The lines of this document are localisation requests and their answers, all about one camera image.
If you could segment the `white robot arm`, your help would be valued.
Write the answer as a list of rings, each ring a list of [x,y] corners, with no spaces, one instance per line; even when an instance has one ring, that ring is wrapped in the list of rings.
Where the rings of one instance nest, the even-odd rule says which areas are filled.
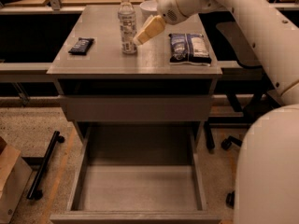
[[[158,0],[141,45],[196,13],[225,7],[282,105],[256,119],[239,149],[234,224],[299,224],[299,31],[266,0]]]

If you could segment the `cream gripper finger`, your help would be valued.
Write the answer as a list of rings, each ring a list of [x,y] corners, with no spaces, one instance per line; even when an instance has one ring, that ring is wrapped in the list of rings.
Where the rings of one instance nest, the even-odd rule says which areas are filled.
[[[140,46],[148,42],[150,39],[159,35],[164,31],[165,21],[160,15],[150,15],[143,26],[136,33],[133,41],[136,45]]]

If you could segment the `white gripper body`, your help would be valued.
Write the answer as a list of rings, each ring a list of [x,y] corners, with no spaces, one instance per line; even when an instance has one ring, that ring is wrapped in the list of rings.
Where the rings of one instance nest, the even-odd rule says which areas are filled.
[[[188,19],[184,13],[187,0],[157,0],[157,12],[168,24],[178,24]]]

